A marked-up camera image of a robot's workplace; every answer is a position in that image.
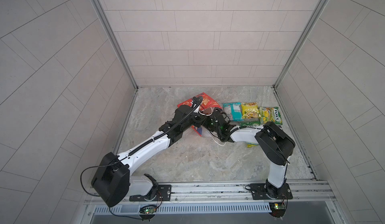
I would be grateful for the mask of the yellow green snack packet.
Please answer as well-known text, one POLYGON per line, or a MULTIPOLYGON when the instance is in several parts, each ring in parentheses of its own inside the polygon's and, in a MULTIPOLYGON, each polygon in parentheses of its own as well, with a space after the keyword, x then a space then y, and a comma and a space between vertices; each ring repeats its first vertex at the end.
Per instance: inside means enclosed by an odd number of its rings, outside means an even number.
POLYGON ((241 103, 241 111, 243 119, 260 118, 260 110, 257 102, 241 103))

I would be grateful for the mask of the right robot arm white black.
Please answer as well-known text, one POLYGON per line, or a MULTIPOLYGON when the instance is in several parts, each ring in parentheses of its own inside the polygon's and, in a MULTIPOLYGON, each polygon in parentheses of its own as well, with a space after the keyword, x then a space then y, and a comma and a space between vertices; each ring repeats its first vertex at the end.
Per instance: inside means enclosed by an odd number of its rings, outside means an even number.
POLYGON ((274 122, 257 127, 234 125, 215 109, 203 122, 203 127, 223 143, 248 142, 259 145, 270 161, 262 192, 273 200, 290 198, 286 173, 295 143, 278 125, 274 122))

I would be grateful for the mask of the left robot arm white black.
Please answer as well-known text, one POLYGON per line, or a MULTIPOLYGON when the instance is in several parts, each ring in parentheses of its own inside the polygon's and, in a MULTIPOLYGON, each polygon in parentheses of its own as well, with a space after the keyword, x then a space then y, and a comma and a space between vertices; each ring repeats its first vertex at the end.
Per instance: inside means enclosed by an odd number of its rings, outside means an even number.
POLYGON ((200 104, 181 105, 172 121, 166 122, 149 139, 118 155, 107 153, 96 166, 91 186, 108 207, 120 203, 127 195, 156 198, 158 182, 150 175, 132 176, 147 160, 181 139, 183 132, 195 124, 200 104))

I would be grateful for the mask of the red paper gift bag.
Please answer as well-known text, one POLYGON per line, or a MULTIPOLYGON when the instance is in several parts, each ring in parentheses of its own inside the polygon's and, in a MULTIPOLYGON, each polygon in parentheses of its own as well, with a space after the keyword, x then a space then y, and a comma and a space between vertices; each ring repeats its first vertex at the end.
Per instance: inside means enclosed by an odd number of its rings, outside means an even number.
MULTIPOLYGON (((199 110, 200 114, 209 116, 213 112, 214 108, 220 108, 222 110, 220 105, 206 93, 198 94, 196 97, 198 96, 203 97, 203 102, 201 103, 201 107, 199 110)), ((177 105, 177 110, 175 111, 175 119, 179 123, 179 125, 177 126, 176 130, 178 132, 182 132, 188 128, 193 128, 201 136, 203 136, 204 134, 209 135, 215 140, 217 144, 219 144, 220 146, 224 146, 226 142, 221 142, 215 133, 212 133, 206 129, 206 122, 200 128, 197 128, 193 125, 192 121, 190 120, 190 115, 193 113, 193 109, 191 108, 192 99, 193 97, 177 105)), ((226 119, 227 116, 224 111, 223 115, 225 117, 225 120, 228 121, 226 119)))

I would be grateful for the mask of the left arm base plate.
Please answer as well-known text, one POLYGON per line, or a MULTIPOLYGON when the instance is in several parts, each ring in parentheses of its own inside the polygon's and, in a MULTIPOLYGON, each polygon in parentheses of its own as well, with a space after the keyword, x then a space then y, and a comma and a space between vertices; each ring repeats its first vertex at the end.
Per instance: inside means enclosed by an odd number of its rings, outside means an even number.
POLYGON ((159 184, 153 187, 147 195, 133 195, 129 197, 130 202, 155 202, 170 201, 172 186, 169 184, 159 184))

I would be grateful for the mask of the green mango tea candy packet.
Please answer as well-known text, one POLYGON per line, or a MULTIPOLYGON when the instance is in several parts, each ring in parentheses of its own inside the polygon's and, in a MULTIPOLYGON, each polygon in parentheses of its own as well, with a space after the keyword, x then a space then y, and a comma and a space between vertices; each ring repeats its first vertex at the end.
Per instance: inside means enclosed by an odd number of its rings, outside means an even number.
POLYGON ((249 142, 247 142, 246 144, 247 144, 247 148, 252 148, 259 145, 257 143, 249 143, 249 142))

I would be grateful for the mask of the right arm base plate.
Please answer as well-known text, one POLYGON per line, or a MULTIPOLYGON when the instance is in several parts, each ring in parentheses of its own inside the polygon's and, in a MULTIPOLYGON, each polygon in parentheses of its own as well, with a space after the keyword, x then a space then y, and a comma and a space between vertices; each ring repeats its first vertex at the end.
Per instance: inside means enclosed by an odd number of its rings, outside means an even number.
POLYGON ((266 183, 251 183, 245 186, 245 189, 250 191, 253 200, 292 200, 293 195, 288 183, 284 183, 280 188, 277 188, 266 183))

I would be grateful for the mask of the teal snack packet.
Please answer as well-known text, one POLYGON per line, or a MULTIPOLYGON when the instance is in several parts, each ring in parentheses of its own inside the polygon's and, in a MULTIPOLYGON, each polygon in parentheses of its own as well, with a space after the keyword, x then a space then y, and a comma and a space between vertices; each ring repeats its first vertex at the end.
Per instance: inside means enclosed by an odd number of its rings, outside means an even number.
POLYGON ((235 103, 223 103, 223 110, 230 118, 231 121, 240 122, 243 121, 243 114, 240 102, 235 103))

